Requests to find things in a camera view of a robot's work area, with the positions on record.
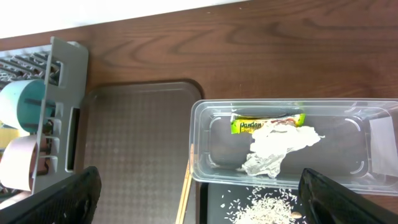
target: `gray plastic dish rack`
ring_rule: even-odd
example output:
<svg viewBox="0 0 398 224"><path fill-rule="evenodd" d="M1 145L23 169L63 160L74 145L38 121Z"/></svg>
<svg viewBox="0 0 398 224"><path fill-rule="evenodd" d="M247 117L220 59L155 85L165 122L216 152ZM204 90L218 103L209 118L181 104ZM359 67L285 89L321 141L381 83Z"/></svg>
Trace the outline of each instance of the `gray plastic dish rack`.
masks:
<svg viewBox="0 0 398 224"><path fill-rule="evenodd" d="M44 79L45 95L41 104L37 145L42 138L51 142L51 152L39 155L36 151L32 194L73 175L68 164L73 159L75 111L85 95L88 50L77 42L65 42L51 37L50 45L0 52L0 89L9 82L27 79ZM55 115L44 117L46 102L55 102ZM52 121L52 133L43 134L45 121ZM37 175L39 158L48 158L49 172Z"/></svg>

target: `plastic bin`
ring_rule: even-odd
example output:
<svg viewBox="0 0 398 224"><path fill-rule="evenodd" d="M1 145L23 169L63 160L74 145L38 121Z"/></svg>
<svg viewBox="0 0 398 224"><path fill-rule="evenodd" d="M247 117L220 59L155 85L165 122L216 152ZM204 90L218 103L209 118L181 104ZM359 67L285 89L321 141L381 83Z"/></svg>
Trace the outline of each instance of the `plastic bin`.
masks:
<svg viewBox="0 0 398 224"><path fill-rule="evenodd" d="M325 138L288 153L276 179L238 171L253 142L231 134L231 113L282 116L303 111ZM398 195L398 101L388 99L201 100L192 108L190 172L196 181L297 189L309 167L361 194Z"/></svg>

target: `wooden chopstick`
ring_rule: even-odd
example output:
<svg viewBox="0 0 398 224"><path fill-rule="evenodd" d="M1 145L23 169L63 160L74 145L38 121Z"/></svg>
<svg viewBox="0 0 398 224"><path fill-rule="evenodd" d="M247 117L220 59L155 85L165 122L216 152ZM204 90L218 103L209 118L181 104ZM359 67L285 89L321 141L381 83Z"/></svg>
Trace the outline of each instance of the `wooden chopstick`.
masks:
<svg viewBox="0 0 398 224"><path fill-rule="evenodd" d="M187 170L185 171L184 184L182 186L180 205L178 206L177 218L175 224L183 224L185 218L185 211L187 209L187 202L189 197L189 191L191 189L192 176L189 172L189 160L187 164Z"/></svg>

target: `wood grain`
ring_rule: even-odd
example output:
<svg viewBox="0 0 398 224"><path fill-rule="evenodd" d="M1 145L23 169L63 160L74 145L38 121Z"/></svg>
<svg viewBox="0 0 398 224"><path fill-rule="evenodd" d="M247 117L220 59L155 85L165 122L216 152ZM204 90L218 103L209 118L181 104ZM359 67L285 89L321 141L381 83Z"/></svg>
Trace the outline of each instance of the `wood grain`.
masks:
<svg viewBox="0 0 398 224"><path fill-rule="evenodd" d="M0 40L56 35L90 50L87 90L190 79L205 98L398 96L397 0L267 0ZM398 213L398 197L367 196Z"/></svg>

